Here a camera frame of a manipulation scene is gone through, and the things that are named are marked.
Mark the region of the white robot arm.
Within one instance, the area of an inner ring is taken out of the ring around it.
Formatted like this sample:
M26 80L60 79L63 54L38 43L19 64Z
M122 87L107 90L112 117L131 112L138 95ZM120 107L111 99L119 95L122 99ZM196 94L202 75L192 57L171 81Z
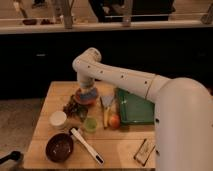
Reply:
M98 79L155 104L156 171L213 171L213 97L203 84L105 65L95 48L72 67L85 91Z

